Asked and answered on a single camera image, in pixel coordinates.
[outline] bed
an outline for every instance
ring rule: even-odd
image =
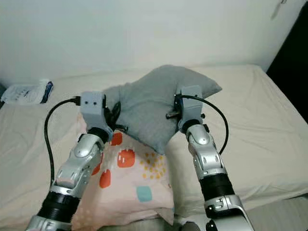
[[[308,125],[272,80],[255,65],[195,66],[190,69],[215,80],[223,90],[208,98],[225,114],[230,138],[222,158],[246,209],[308,193]],[[94,73],[55,79],[44,105],[0,110],[0,230],[23,229],[37,213],[49,185],[49,162],[43,139],[47,112],[59,101],[86,90],[102,90],[135,81],[150,70]],[[79,108],[58,109],[49,125],[55,168],[76,142]],[[220,117],[203,108],[219,148],[224,139]],[[203,196],[183,134],[166,148],[175,214],[204,213]]]

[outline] silver robotic forearm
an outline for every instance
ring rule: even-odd
[[[181,115],[178,128],[186,135],[188,149],[193,156],[193,164],[205,199],[206,216],[211,219],[206,227],[199,227],[199,230],[253,231],[242,202],[234,193],[213,137],[207,131],[207,126],[202,125],[202,103],[194,99],[181,98],[181,95],[201,97],[201,88],[183,87],[175,98],[176,111],[167,114]]]
[[[205,198],[205,211],[212,219],[207,231],[253,231],[242,202],[232,188],[213,137],[203,125],[187,129],[189,151]]]
[[[42,208],[32,217],[26,231],[71,230],[71,219],[94,168],[100,163],[104,143],[112,139],[120,105],[110,112],[102,92],[84,92],[80,106],[88,133],[79,138],[60,167]]]

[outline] orange square print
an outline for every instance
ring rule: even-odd
[[[120,145],[123,141],[123,136],[121,132],[114,133],[112,140],[111,140],[111,146]]]
[[[131,149],[122,150],[117,157],[119,167],[132,167],[135,163],[135,152]]]
[[[104,171],[101,175],[100,178],[100,187],[103,188],[107,188],[109,187],[111,184],[111,172],[109,169],[107,169],[106,171]]]

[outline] patterned pillowcase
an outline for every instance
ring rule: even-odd
[[[79,131],[85,130],[81,116]],[[161,216],[173,223],[167,159],[130,136],[115,132],[105,145],[73,218],[73,230],[97,230]]]

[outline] plastic package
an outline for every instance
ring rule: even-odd
[[[14,84],[4,92],[1,101],[15,105],[46,103],[52,89],[53,83],[49,80],[42,80],[36,85]]]

